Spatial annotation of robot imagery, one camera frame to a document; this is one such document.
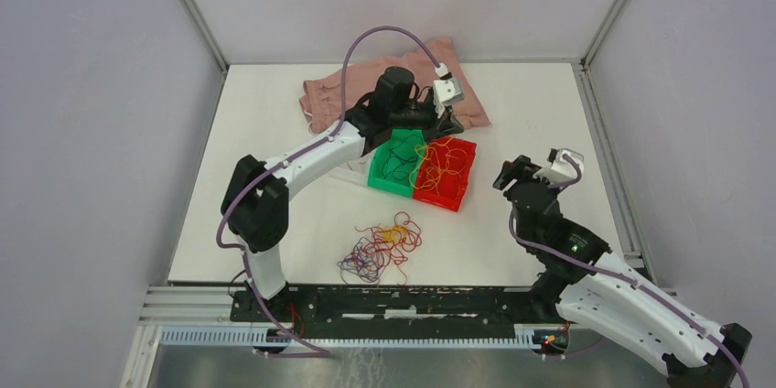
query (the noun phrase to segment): cable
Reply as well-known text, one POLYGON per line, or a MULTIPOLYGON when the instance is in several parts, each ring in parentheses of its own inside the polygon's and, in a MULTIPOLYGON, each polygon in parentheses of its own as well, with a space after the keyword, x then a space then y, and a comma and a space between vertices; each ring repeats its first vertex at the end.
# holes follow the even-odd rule
POLYGON ((577 177, 573 178, 571 180, 567 180, 565 182, 558 182, 557 184, 553 184, 553 185, 551 185, 549 187, 550 189, 561 189, 561 191, 563 191, 564 189, 566 189, 566 188, 576 184, 580 180, 582 180, 582 169, 579 168, 579 164, 577 164, 577 162, 574 160, 574 158, 572 158, 569 155, 563 155, 563 160, 566 161, 567 163, 571 164, 571 167, 573 167, 574 171, 576 171, 576 173, 577 173, 577 177))
POLYGON ((413 81, 413 85, 412 86, 413 86, 413 89, 415 91, 414 91, 413 96, 412 96, 412 98, 410 100, 416 102, 417 101, 417 97, 420 96, 420 86, 418 86, 417 83, 414 82, 414 81, 413 81))
POLYGON ((542 359, 551 359, 551 360, 555 360, 555 361, 563 361, 563 360, 566 360, 568 358, 578 358, 579 356, 588 354, 588 353, 590 353, 592 351, 595 351, 595 350, 599 349, 602 345, 604 345, 605 342, 606 342, 606 340, 604 339, 603 336, 601 336, 601 337, 598 338, 598 340, 596 340, 595 342, 593 342, 592 344, 588 345, 587 347, 585 347, 582 350, 573 351, 571 353, 563 353, 563 354, 558 355, 558 356, 554 356, 552 354, 543 354, 542 355, 542 359))
POLYGON ((420 97, 421 97, 421 95, 423 95, 423 91, 425 91, 425 90, 429 90, 430 91, 431 90, 431 86, 424 86, 423 88, 421 88, 420 92, 418 92, 417 95, 415 96, 415 100, 416 101, 420 100, 420 97))
POLYGON ((571 327, 571 323, 566 321, 564 326, 558 330, 559 336, 566 339, 566 346, 564 348, 555 345, 555 339, 557 338, 555 335, 545 337, 544 345, 548 345, 561 353, 565 353, 571 347, 571 332, 568 330, 569 327, 571 327))
MULTIPOLYGON (((570 157, 566 158, 566 155, 564 155, 564 159, 566 160, 566 162, 571 164, 572 167, 574 167, 575 171, 577 172, 577 178, 574 179, 573 183, 579 182, 579 180, 582 179, 582 173, 579 170, 579 166, 570 157)), ((510 219, 509 219, 509 223, 508 223, 509 231, 510 231, 510 234, 512 235, 512 238, 514 238, 514 240, 518 244, 520 244, 521 246, 529 247, 529 248, 534 248, 534 249, 537 249, 539 251, 544 251, 546 253, 550 253, 551 255, 553 255, 553 256, 555 256, 557 258, 560 258, 561 260, 563 260, 563 261, 565 261, 567 263, 571 263, 574 266, 581 267, 582 269, 585 269, 585 270, 587 270, 589 272, 592 272, 594 274, 602 274, 602 275, 606 275, 606 276, 611 276, 612 278, 616 278, 616 279, 618 279, 620 281, 623 281, 623 282, 627 283, 628 285, 632 286, 636 290, 641 290, 643 293, 647 294, 652 299, 654 299, 655 301, 660 303, 661 306, 667 308, 669 311, 671 311, 671 313, 675 314, 682 321, 686 322, 692 329, 694 329, 695 331, 700 333, 703 337, 707 338, 712 344, 714 344, 718 349, 720 349, 722 351, 722 354, 724 354, 730 360, 730 363, 733 365, 733 368, 736 369, 736 373, 738 373, 738 377, 741 379, 742 387, 743 388, 749 388, 749 379, 747 378, 746 373, 744 373, 743 367, 741 366, 740 362, 738 362, 736 357, 733 356, 733 353, 730 352, 730 350, 728 350, 728 348, 725 346, 725 344, 720 342, 717 338, 715 338, 712 335, 706 335, 707 332, 706 332, 706 329, 704 329, 703 326, 698 324, 694 319, 692 319, 689 316, 687 316, 683 311, 681 311, 678 308, 676 308, 676 306, 671 304, 670 301, 668 301, 667 299, 662 297, 660 294, 652 291, 649 287, 642 286, 636 279, 630 278, 627 275, 621 274, 619 272, 610 271, 608 269, 603 269, 603 268, 594 266, 592 264, 587 264, 587 263, 584 263, 584 262, 580 262, 576 258, 572 258, 572 257, 570 257, 570 256, 568 256, 568 255, 566 255, 564 253, 561 253, 561 252, 559 252, 559 251, 557 251, 557 250, 555 250, 553 248, 550 248, 548 246, 544 246, 543 244, 534 243, 534 242, 528 242, 527 240, 521 239, 520 236, 517 235, 517 230, 516 230, 517 223, 518 223, 518 221, 517 221, 517 213, 515 213, 515 209, 514 209, 514 207, 512 207, 512 212, 510 212, 510 219)))
POLYGON ((296 311, 296 307, 294 307, 294 303, 290 303, 289 308, 291 308, 291 320, 296 324, 296 320, 299 320, 299 338, 302 338, 305 336, 305 320, 302 318, 302 315, 299 314, 299 312, 296 311))
POLYGON ((235 275, 234 278, 229 282, 229 285, 226 287, 226 294, 231 296, 232 298, 234 298, 234 294, 232 293, 232 285, 237 280, 237 278, 240 278, 240 275, 242 275, 242 274, 245 274, 245 270, 244 269, 242 271, 240 271, 240 273, 235 275))
POLYGON ((379 31, 395 31, 398 33, 402 33, 405 36, 408 36, 412 40, 415 41, 415 43, 420 46, 420 48, 426 53, 429 59, 431 59, 431 62, 434 63, 435 68, 441 68, 441 63, 439 63, 439 60, 437 60, 436 57, 434 57, 434 54, 431 52, 430 49, 423 43, 423 41, 418 38, 413 33, 407 31, 404 28, 400 27, 392 27, 392 26, 381 26, 381 27, 374 27, 372 29, 368 29, 364 31, 360 36, 356 38, 356 40, 353 42, 352 45, 350 45, 350 48, 348 49, 348 52, 345 54, 345 60, 342 62, 342 73, 341 78, 339 80, 339 86, 341 87, 340 93, 339 93, 339 102, 340 102, 340 112, 339 112, 339 120, 337 122, 337 125, 334 127, 334 130, 331 131, 330 134, 323 136, 318 141, 313 142, 310 145, 307 145, 294 154, 290 155, 286 158, 285 161, 281 161, 277 164, 275 164, 272 167, 269 167, 264 173, 259 175, 256 179, 249 182, 248 185, 245 186, 240 193, 237 194, 237 196, 234 198, 232 203, 227 207, 226 211, 223 213, 223 218, 221 219, 221 222, 219 223, 218 230, 216 230, 216 244, 219 245, 222 249, 239 249, 242 251, 242 262, 245 265, 245 271, 248 275, 248 282, 251 284, 251 289, 253 290, 253 293, 256 296, 256 299, 259 302, 259 306, 262 308, 262 311, 264 314, 269 318, 273 324, 275 324, 276 327, 278 327, 281 331, 284 331, 284 333, 289 333, 289 338, 291 340, 295 340, 296 342, 308 347, 309 349, 312 349, 316 352, 311 353, 297 353, 297 354, 287 354, 287 355, 276 355, 277 357, 328 357, 331 356, 331 353, 327 350, 323 350, 319 347, 316 347, 309 342, 306 342, 300 338, 298 338, 293 333, 290 333, 288 329, 283 327, 277 319, 270 313, 269 309, 266 307, 266 304, 264 303, 264 300, 262 298, 262 294, 259 292, 258 287, 255 285, 255 282, 253 280, 253 275, 251 274, 251 270, 248 267, 248 257, 247 252, 245 251, 245 247, 238 243, 224 243, 223 242, 223 231, 226 228, 227 223, 229 222, 229 218, 234 213, 234 210, 237 208, 237 205, 245 198, 245 196, 248 195, 249 192, 253 191, 257 185, 261 181, 263 181, 268 176, 275 173, 277 170, 282 168, 284 166, 284 162, 291 163, 298 157, 304 155, 305 153, 309 152, 310 150, 313 150, 315 148, 318 148, 319 146, 322 146, 324 143, 326 143, 330 138, 333 138, 336 134, 340 132, 342 129, 342 126, 345 124, 345 112, 347 111, 347 99, 345 98, 345 75, 348 69, 348 64, 350 63, 350 56, 352 56, 353 51, 356 49, 356 47, 361 43, 362 40, 364 40, 366 37, 373 33, 377 33, 379 31))
POLYGON ((353 104, 353 105, 354 105, 354 106, 361 106, 362 104, 364 104, 364 103, 366 103, 367 101, 371 100, 371 99, 372 99, 372 95, 373 95, 373 94, 374 94, 374 92, 366 92, 366 93, 364 93, 364 94, 361 96, 361 98, 360 98, 360 99, 359 99, 359 100, 358 100, 358 101, 357 101, 355 104, 353 104))

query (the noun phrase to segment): metal floor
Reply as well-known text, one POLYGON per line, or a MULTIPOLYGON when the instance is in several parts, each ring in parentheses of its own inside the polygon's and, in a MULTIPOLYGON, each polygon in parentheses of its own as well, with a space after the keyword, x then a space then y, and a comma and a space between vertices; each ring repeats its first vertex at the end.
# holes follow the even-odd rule
MULTIPOLYGON (((572 349, 598 335, 575 331, 572 349)), ((645 361, 608 342, 587 355, 546 361, 528 350, 338 349, 335 359, 271 359, 246 347, 159 347, 148 386, 661 388, 645 361)))

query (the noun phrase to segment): black bracket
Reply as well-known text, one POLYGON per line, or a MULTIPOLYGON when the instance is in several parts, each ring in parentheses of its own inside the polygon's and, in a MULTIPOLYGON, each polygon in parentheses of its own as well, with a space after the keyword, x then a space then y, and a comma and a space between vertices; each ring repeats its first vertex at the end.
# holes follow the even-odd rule
MULTIPOLYGON (((307 339, 513 339, 515 324, 562 324, 533 292, 507 287, 340 286, 289 284, 271 300, 273 315, 304 323, 307 339), (391 317, 410 310, 428 318, 391 317), (366 315, 369 321, 351 315, 366 315)), ((251 290, 234 293, 232 322, 266 322, 251 290)))
MULTIPOLYGON (((266 163, 248 155, 237 162, 232 180, 221 204, 223 215, 234 199, 248 184, 266 171, 266 163)), ((273 175, 262 179, 234 209, 229 218, 229 230, 242 237, 252 253, 275 247, 288 230, 288 186, 285 179, 273 175)))
MULTIPOLYGON (((727 347, 737 361, 743 362, 751 333, 739 324, 727 324, 721 330, 725 336, 722 345, 727 347)), ((706 355, 706 365, 687 368, 673 354, 663 355, 668 370, 668 386, 671 388, 728 388, 736 376, 736 369, 721 350, 714 356, 706 355)))
MULTIPOLYGON (((550 154, 554 159, 556 151, 550 154)), ((512 204, 518 218, 517 233, 523 240, 553 248, 583 263, 595 262, 610 252, 609 245, 595 233, 563 217, 558 203, 559 189, 551 189, 544 179, 534 178, 540 167, 528 156, 520 155, 512 162, 506 161, 493 182, 495 189, 503 190, 504 197, 512 204)), ((588 271, 558 259, 550 253, 526 247, 555 275, 572 285, 588 274, 588 271)))
POLYGON ((366 93, 345 113, 345 120, 364 137, 364 155, 391 139, 394 129, 422 130, 426 142, 463 132, 452 107, 438 116, 434 90, 430 89, 425 99, 419 100, 421 91, 410 70, 392 66, 377 80, 374 91, 366 93))

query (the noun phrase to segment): colorful string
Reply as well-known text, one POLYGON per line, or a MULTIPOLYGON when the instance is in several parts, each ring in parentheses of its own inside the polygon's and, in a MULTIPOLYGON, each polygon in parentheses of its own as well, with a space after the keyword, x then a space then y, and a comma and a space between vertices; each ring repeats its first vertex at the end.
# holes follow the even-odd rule
POLYGON ((348 255, 337 262, 342 281, 347 284, 343 273, 347 272, 358 276, 364 283, 380 284, 383 272, 395 264, 399 272, 404 276, 404 284, 407 284, 407 274, 401 268, 409 258, 407 254, 417 249, 423 242, 420 237, 420 227, 404 211, 397 212, 393 216, 393 226, 372 226, 364 230, 363 235, 353 246, 348 255))
POLYGON ((434 191, 439 194, 439 182, 442 180, 443 175, 461 177, 461 173, 469 160, 469 154, 460 148, 450 148, 449 144, 452 139, 452 137, 449 137, 444 142, 436 140, 430 145, 418 145, 415 147, 415 153, 422 159, 410 175, 410 182, 414 189, 434 191), (442 155, 442 149, 447 150, 447 152, 444 152, 444 155, 442 155), (423 182, 420 185, 416 183, 418 178, 423 178, 423 182))
POLYGON ((413 170, 417 167, 418 156, 403 157, 397 153, 397 149, 402 148, 407 141, 415 139, 418 142, 422 142, 423 138, 418 135, 409 135, 402 141, 396 143, 393 147, 388 149, 388 157, 383 162, 383 166, 380 167, 380 174, 384 179, 393 178, 395 180, 406 180, 412 175, 413 170))

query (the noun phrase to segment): green plastic tray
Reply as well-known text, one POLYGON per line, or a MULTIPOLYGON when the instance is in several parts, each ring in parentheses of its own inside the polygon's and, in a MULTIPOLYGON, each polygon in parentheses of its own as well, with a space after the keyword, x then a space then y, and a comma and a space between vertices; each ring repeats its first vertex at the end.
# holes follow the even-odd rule
POLYGON ((391 139, 374 151, 367 184, 374 189, 412 198, 412 183, 417 177, 414 171, 423 158, 423 152, 418 156, 415 147, 423 143, 419 130, 393 130, 391 139))

